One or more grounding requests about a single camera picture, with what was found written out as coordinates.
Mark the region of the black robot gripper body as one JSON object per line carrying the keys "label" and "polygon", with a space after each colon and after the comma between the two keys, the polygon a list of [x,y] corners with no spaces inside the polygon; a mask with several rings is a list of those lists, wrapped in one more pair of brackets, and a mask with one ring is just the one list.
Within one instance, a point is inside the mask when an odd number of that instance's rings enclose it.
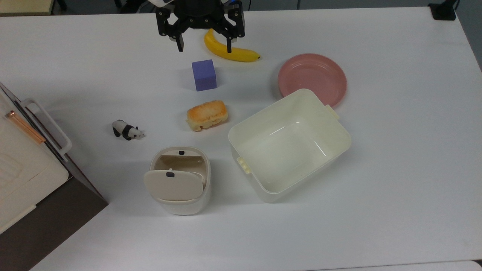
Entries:
{"label": "black robot gripper body", "polygon": [[191,23],[190,27],[212,27],[224,16],[221,0],[175,0],[174,14],[178,21]]}

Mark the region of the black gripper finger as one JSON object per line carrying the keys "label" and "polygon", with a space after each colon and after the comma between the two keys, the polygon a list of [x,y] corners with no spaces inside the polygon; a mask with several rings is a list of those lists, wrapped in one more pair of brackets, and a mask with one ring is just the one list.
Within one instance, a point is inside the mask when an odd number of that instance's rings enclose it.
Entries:
{"label": "black gripper finger", "polygon": [[243,3],[240,0],[214,1],[215,8],[210,14],[210,27],[227,40],[227,53],[232,52],[232,42],[246,35]]}
{"label": "black gripper finger", "polygon": [[[168,19],[174,14],[177,20],[170,24]],[[184,50],[184,41],[182,33],[188,29],[188,17],[175,13],[175,7],[157,7],[156,21],[160,36],[169,37],[171,41],[175,41],[180,52]]]}

